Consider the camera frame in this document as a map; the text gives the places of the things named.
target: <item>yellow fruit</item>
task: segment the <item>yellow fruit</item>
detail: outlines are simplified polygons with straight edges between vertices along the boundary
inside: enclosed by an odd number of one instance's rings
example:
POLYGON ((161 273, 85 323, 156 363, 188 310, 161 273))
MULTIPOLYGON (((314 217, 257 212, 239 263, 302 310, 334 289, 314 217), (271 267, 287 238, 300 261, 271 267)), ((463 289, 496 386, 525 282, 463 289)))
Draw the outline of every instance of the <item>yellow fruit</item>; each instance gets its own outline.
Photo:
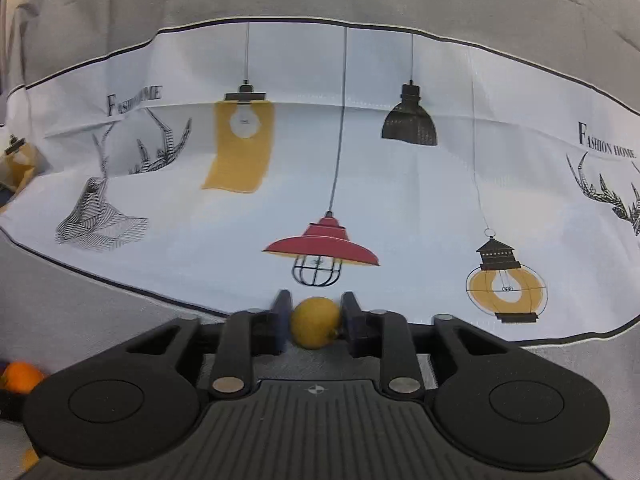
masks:
POLYGON ((28 471, 38 462, 38 455, 33 450, 33 447, 30 447, 27 451, 24 452, 22 456, 22 469, 28 471))
POLYGON ((316 349, 337 336, 340 307, 327 298, 307 298, 291 314, 291 335, 298 345, 316 349))
POLYGON ((35 366, 16 361, 8 365, 2 374, 2 387, 16 394, 29 394, 44 379, 35 366))

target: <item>lantern illustration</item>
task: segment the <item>lantern illustration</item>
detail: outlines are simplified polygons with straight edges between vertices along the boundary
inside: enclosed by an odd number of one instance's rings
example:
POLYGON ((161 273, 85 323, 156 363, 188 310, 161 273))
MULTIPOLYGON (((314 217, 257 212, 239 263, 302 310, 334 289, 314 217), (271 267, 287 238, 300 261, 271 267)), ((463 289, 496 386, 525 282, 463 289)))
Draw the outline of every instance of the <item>lantern illustration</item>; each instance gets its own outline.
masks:
POLYGON ((420 102, 420 87, 414 84, 414 35, 411 35, 411 76, 409 84, 402 85, 400 104, 386 116, 382 125, 382 138, 403 140, 422 146, 436 146, 438 136, 433 120, 420 102))
POLYGON ((329 208, 317 222, 311 223, 302 236, 283 238, 268 245, 264 252, 288 256, 294 259, 291 273, 301 285, 330 286, 341 276, 344 264, 378 266, 377 256, 349 240, 347 231, 334 218, 335 188, 340 169, 342 151, 342 131, 344 128, 345 82, 347 63, 347 28, 344 28, 344 59, 342 64, 342 108, 340 111, 340 133, 338 153, 335 161, 334 184, 329 200, 329 208))
POLYGON ((215 107, 217 155, 203 189, 256 191, 269 168, 273 145, 273 104, 249 84, 249 27, 246 24, 244 81, 215 107))
POLYGON ((489 236, 476 252, 482 263, 466 279, 469 298, 503 323, 536 322, 546 306, 546 285, 513 255, 513 248, 489 236))

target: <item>red lamp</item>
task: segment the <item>red lamp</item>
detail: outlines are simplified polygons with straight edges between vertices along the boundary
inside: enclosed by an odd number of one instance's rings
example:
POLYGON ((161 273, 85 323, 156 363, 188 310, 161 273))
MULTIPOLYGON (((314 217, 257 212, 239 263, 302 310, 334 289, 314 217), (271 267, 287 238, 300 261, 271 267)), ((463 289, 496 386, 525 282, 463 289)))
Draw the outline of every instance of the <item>red lamp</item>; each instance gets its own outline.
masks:
POLYGON ((302 236, 283 238, 264 252, 295 258, 291 273, 302 285, 329 286, 340 278, 342 264, 378 266, 378 257, 367 248, 354 244, 327 211, 317 224, 311 223, 302 236))

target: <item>black border line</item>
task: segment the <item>black border line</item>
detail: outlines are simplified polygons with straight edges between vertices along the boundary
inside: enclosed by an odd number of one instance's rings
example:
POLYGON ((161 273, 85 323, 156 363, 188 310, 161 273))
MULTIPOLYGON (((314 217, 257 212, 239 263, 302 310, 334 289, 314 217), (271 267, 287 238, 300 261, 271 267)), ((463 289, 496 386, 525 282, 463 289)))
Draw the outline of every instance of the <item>black border line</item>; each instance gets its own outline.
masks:
POLYGON ((163 303, 167 303, 173 306, 178 306, 187 310, 194 310, 196 312, 202 312, 204 314, 209 314, 210 316, 217 316, 227 318, 230 317, 231 314, 228 312, 222 312, 219 310, 215 310, 213 308, 207 308, 194 303, 187 303, 185 301, 174 300, 173 298, 169 298, 167 296, 163 296, 162 294, 158 294, 156 292, 151 292, 150 290, 146 290, 144 288, 137 288, 136 286, 125 285, 124 283, 114 282, 113 280, 109 280, 108 278, 104 278, 99 276, 98 274, 93 274, 91 272, 87 272, 86 270, 79 269, 78 267, 71 266, 69 264, 65 264, 55 258, 51 258, 46 254, 42 254, 34 249, 31 249, 20 242, 16 241, 2 226, 0 226, 0 232, 6 237, 6 239, 12 243, 14 246, 22 249, 23 251, 31 254, 32 256, 37 256, 42 258, 46 262, 53 264, 57 267, 61 267, 65 270, 69 270, 75 274, 79 274, 80 276, 84 276, 85 278, 89 278, 90 280, 94 280, 95 282, 103 283, 105 285, 113 286, 115 288, 119 288, 121 290, 126 290, 127 292, 132 292, 133 294, 137 294, 139 296, 144 296, 146 298, 151 298, 152 300, 158 300, 163 303))
MULTIPOLYGON (((35 251, 31 248, 28 248, 27 246, 21 244, 20 242, 16 241, 2 226, 0 226, 0 232, 2 234, 4 234, 4 236, 6 237, 6 239, 12 243, 14 246, 18 247, 19 249, 22 249, 23 251, 31 254, 32 256, 36 256, 38 258, 42 258, 43 260, 45 260, 46 262, 49 262, 52 265, 55 265, 57 267, 61 267, 65 270, 69 270, 70 272, 73 272, 75 274, 79 274, 80 276, 84 276, 85 278, 88 278, 90 280, 93 280, 94 282, 99 282, 99 283, 103 283, 105 285, 109 285, 109 286, 113 286, 114 288, 119 288, 121 290, 125 290, 127 292, 131 292, 133 294, 137 294, 139 296, 143 296, 145 298, 151 298, 152 300, 158 300, 161 301, 162 303, 167 303, 173 306, 178 306, 180 308, 184 308, 186 310, 193 310, 196 312, 201 312, 203 314, 209 314, 210 316, 217 316, 217 317, 221 317, 223 319, 229 318, 231 317, 232 314, 228 313, 228 312, 221 312, 219 310, 215 310, 212 308, 207 308, 198 304, 194 304, 194 303, 187 303, 185 301, 179 301, 179 300, 174 300, 173 298, 169 298, 167 296, 163 296, 162 294, 158 294, 156 292, 151 292, 150 290, 146 290, 144 288, 137 288, 135 286, 131 286, 131 285, 124 285, 123 283, 119 283, 119 282, 114 282, 113 280, 109 280, 108 278, 104 278, 102 276, 99 276, 98 274, 92 274, 91 272, 87 272, 86 270, 82 270, 82 269, 78 269, 77 267, 74 266, 70 266, 68 264, 65 264, 63 262, 60 262, 59 260, 56 260, 55 258, 51 258, 50 256, 47 256, 46 254, 42 254, 38 251, 35 251)), ((636 325, 638 322, 640 322, 640 315, 636 316, 635 318, 633 318, 632 320, 626 322, 624 325, 615 328, 613 330, 610 330, 609 332, 584 332, 582 334, 576 334, 576 335, 571 335, 571 336, 567 336, 567 337, 559 337, 559 338, 543 338, 543 339, 526 339, 526 340, 521 340, 521 341, 513 341, 513 343, 515 343, 516 345, 520 345, 520 346, 562 346, 562 345, 567 345, 570 343, 577 343, 577 342, 581 342, 581 341, 585 341, 585 340, 607 340, 610 339, 614 336, 617 336, 618 334, 621 334, 623 332, 626 332, 626 330, 629 330, 631 327, 633 327, 634 325, 636 325)))
POLYGON ((507 54, 506 52, 501 52, 500 50, 495 50, 491 47, 488 46, 484 46, 482 44, 478 44, 478 43, 473 43, 471 41, 465 41, 465 40, 456 40, 454 38, 446 38, 444 36, 437 36, 436 34, 432 34, 430 32, 426 32, 424 30, 420 30, 418 28, 412 28, 412 27, 397 27, 397 26, 393 26, 393 25, 377 25, 374 23, 353 23, 353 22, 347 22, 347 21, 341 21, 341 20, 336 20, 336 19, 329 19, 329 18, 302 18, 302 17, 295 17, 295 16, 287 16, 287 17, 277 17, 277 16, 265 16, 265 17, 260 17, 260 16, 251 16, 251 17, 237 17, 237 18, 213 18, 211 20, 205 20, 203 22, 196 22, 196 23, 190 23, 189 25, 181 25, 179 27, 167 27, 167 28, 161 28, 158 31, 156 31, 156 33, 149 39, 144 41, 143 43, 139 43, 133 46, 128 46, 125 48, 121 48, 119 50, 114 50, 113 52, 110 52, 109 54, 105 54, 104 56, 100 56, 100 57, 95 57, 93 59, 89 59, 87 61, 83 61, 82 63, 78 63, 76 65, 70 66, 68 68, 65 68, 64 70, 60 70, 58 72, 55 72, 49 76, 46 76, 43 79, 39 79, 33 83, 30 84, 21 84, 16 86, 15 88, 13 88, 8 94, 7 94, 7 99, 9 99, 9 97, 11 97, 12 94, 14 94, 14 92, 20 90, 21 88, 26 88, 31 89, 34 88, 42 83, 46 83, 47 81, 50 81, 54 78, 57 78, 60 75, 72 72, 73 70, 76 70, 78 68, 82 68, 85 66, 89 66, 92 65, 94 63, 98 63, 98 62, 102 62, 105 61, 107 59, 111 59, 112 57, 115 56, 119 56, 120 54, 126 54, 127 52, 133 52, 135 50, 139 50, 140 48, 144 48, 148 45, 150 45, 153 40, 155 40, 156 37, 158 37, 160 34, 171 34, 173 32, 183 32, 185 30, 194 30, 197 28, 204 28, 204 27, 210 27, 212 25, 224 25, 225 23, 247 23, 247 22, 251 22, 251 23, 319 23, 321 25, 335 25, 338 27, 347 27, 347 28, 361 28, 361 29, 365 29, 365 30, 386 30, 386 31, 391 31, 391 32, 404 32, 407 34, 415 34, 416 36, 423 36, 425 38, 430 38, 430 40, 435 40, 435 41, 440 41, 442 43, 455 43, 455 44, 460 44, 460 45, 464 45, 464 46, 469 46, 469 47, 473 47, 473 48, 478 48, 479 50, 484 50, 486 52, 489 52, 491 54, 495 54, 497 56, 501 56, 501 57, 505 57, 506 59, 511 59, 512 61, 516 61, 519 63, 522 63, 524 65, 530 66, 532 68, 536 68, 538 70, 542 70, 543 72, 547 72, 549 74, 561 77, 562 79, 565 79, 567 81, 571 81, 573 83, 577 83, 581 86, 584 86, 586 88, 589 88, 591 90, 593 90, 594 92, 597 92, 600 95, 603 95, 604 97, 607 97, 609 99, 611 99, 613 102, 619 104, 620 106, 622 106, 623 108, 625 108, 626 110, 628 110, 629 112, 635 114, 636 116, 640 117, 640 111, 635 110, 634 108, 632 108, 631 106, 625 104, 624 102, 622 102, 620 99, 617 99, 616 97, 613 97, 613 95, 609 94, 608 92, 605 92, 604 90, 601 90, 600 88, 598 88, 597 86, 594 86, 591 83, 587 83, 586 81, 583 81, 581 79, 578 79, 576 77, 564 74, 562 72, 558 72, 556 70, 553 70, 549 67, 534 63, 532 61, 528 61, 526 59, 522 59, 521 57, 517 57, 517 56, 512 56, 511 54, 507 54))

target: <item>black lamp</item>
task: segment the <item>black lamp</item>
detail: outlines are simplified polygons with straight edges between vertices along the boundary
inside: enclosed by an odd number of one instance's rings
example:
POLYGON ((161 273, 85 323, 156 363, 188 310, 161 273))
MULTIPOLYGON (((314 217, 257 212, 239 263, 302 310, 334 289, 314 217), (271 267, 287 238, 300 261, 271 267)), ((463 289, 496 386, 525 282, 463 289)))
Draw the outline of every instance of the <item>black lamp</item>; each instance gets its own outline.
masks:
POLYGON ((433 120, 422 108, 420 87, 414 84, 414 35, 411 35, 411 78, 408 85, 402 85, 402 100, 389 112, 382 125, 382 138, 404 140, 411 144, 436 146, 438 136, 433 120))

